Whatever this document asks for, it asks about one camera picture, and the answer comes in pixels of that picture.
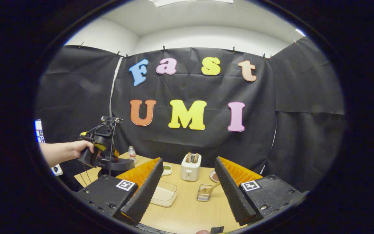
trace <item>black fabric curtain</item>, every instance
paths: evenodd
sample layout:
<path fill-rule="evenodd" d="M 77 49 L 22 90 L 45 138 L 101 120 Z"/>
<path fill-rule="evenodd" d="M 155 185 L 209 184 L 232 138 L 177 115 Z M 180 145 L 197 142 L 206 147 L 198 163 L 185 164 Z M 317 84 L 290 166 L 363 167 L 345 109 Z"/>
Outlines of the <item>black fabric curtain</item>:
<path fill-rule="evenodd" d="M 64 46 L 41 77 L 35 118 L 42 120 L 46 143 L 76 141 L 109 116 L 110 91 L 119 57 L 86 47 Z M 60 164 L 60 179 L 72 190 L 81 185 L 74 175 L 85 168 L 77 160 Z"/>
<path fill-rule="evenodd" d="M 218 75 L 204 75 L 202 60 L 206 57 L 220 59 Z M 176 73 L 159 74 L 160 60 L 177 60 Z M 136 63 L 148 60 L 146 80 L 134 86 L 129 71 Z M 254 82 L 246 81 L 238 63 L 249 60 L 255 65 Z M 145 101 L 156 100 L 153 121 L 148 126 L 136 126 L 130 118 L 130 101 L 143 101 L 140 118 L 146 116 Z M 205 130 L 189 127 L 169 128 L 172 117 L 170 101 L 180 99 L 189 109 L 196 100 L 207 102 L 204 110 Z M 229 102 L 243 102 L 243 132 L 230 132 L 231 112 Z M 260 172 L 269 154 L 275 132 L 275 87 L 273 72 L 264 58 L 243 52 L 224 49 L 179 48 L 141 53 L 123 59 L 112 96 L 113 116 L 124 119 L 116 137 L 119 151 L 125 152 L 133 145 L 137 154 L 165 162 L 181 163 L 188 153 L 202 155 L 201 166 L 214 167 L 215 158 L 227 158 Z"/>
<path fill-rule="evenodd" d="M 346 128 L 344 98 L 332 64 L 307 37 L 269 60 L 277 128 L 263 175 L 312 190 L 331 166 Z"/>

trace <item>ceiling light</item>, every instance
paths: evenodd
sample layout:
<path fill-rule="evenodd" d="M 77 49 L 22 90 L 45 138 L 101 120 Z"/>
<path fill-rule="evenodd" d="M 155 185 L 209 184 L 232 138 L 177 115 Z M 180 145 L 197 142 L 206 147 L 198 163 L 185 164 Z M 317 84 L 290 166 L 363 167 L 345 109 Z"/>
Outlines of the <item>ceiling light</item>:
<path fill-rule="evenodd" d="M 305 37 L 305 34 L 304 34 L 301 30 L 299 30 L 299 29 L 295 29 L 295 31 L 297 31 L 299 34 L 301 34 L 302 36 Z"/>
<path fill-rule="evenodd" d="M 195 0 L 150 0 L 150 1 L 153 2 L 157 7 L 162 7 L 168 4 L 195 1 Z M 209 1 L 233 4 L 233 0 L 209 0 Z"/>

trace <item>toaster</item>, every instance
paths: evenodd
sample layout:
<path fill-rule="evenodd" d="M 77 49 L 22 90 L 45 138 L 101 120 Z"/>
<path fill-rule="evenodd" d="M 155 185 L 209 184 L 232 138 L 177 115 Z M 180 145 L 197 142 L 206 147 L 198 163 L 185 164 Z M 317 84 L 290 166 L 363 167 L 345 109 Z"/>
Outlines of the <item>toaster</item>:
<path fill-rule="evenodd" d="M 197 155 L 196 163 L 191 161 Z M 202 162 L 202 156 L 200 154 L 186 154 L 183 161 L 181 162 L 181 179 L 187 181 L 196 181 L 199 179 L 200 164 Z"/>

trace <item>blue letter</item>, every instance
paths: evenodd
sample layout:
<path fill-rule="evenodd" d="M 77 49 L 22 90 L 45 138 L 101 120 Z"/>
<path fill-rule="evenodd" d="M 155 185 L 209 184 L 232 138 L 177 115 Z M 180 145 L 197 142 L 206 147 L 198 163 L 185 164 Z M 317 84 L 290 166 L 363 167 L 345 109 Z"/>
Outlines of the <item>blue letter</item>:
<path fill-rule="evenodd" d="M 145 77 L 142 74 L 147 74 L 147 68 L 144 65 L 148 64 L 148 60 L 144 59 L 141 62 L 133 65 L 129 71 L 132 72 L 134 77 L 134 86 L 137 86 L 145 81 Z"/>

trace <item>white toaster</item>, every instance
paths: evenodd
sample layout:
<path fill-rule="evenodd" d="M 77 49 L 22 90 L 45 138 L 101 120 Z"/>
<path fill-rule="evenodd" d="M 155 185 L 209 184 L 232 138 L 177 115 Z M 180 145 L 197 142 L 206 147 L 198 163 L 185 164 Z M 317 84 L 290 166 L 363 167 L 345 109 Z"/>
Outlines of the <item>white toaster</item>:
<path fill-rule="evenodd" d="M 181 179 L 187 181 L 196 181 L 199 179 L 200 164 L 202 162 L 202 156 L 197 154 L 196 163 L 186 162 L 189 154 L 186 154 L 183 161 L 181 162 Z"/>

